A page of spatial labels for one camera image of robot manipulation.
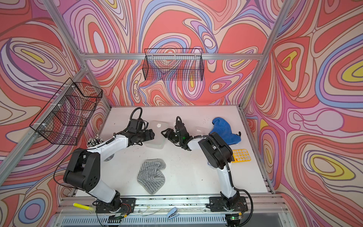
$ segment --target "yellow calculator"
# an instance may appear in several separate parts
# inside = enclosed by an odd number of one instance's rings
[[[248,151],[246,149],[237,149],[232,150],[233,151],[233,162],[249,162],[251,161],[251,157],[248,154]]]

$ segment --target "striped gray cloth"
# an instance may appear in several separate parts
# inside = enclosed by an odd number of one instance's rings
[[[165,169],[166,164],[162,159],[148,159],[142,163],[137,182],[141,184],[145,190],[153,195],[165,183],[165,177],[160,170]]]

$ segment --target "colorful wallpaper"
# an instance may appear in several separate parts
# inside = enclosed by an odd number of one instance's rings
[[[238,105],[256,60],[217,60],[203,81],[145,81],[141,60],[88,60],[111,106]]]
[[[363,226],[363,1],[296,1],[244,105],[297,226]]]
[[[79,65],[39,1],[0,3],[0,159]]]
[[[69,77],[79,71],[41,0],[0,1],[0,162],[29,129],[36,114]],[[100,103],[78,146],[105,119]],[[39,137],[0,187],[0,226],[46,226],[69,190],[52,173],[75,147]],[[57,172],[61,181],[67,162]]]
[[[57,1],[85,53],[143,53],[144,48],[201,47],[205,53],[261,53],[279,0]]]
[[[0,187],[0,226],[47,226],[57,211],[59,201],[68,196],[69,188],[57,185],[53,172],[63,158],[99,133],[107,107],[98,104],[77,146],[53,145],[39,137]],[[56,180],[63,183],[69,158],[60,165]]]

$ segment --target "blue microfiber towel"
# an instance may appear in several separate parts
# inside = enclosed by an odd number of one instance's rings
[[[214,127],[209,134],[212,132],[218,133],[228,145],[236,144],[241,141],[241,132],[239,132],[240,135],[232,134],[232,129],[225,119],[216,117],[213,119],[212,123],[214,124]]]

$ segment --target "clear plastic container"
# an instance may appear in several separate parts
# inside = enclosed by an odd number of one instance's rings
[[[168,123],[161,121],[150,121],[147,129],[152,129],[155,133],[155,137],[153,140],[145,141],[143,144],[147,147],[162,149],[164,147],[166,138],[161,134],[165,129],[170,128]]]
[[[196,136],[196,135],[209,135],[211,130],[203,128],[203,127],[194,127],[189,135]]]

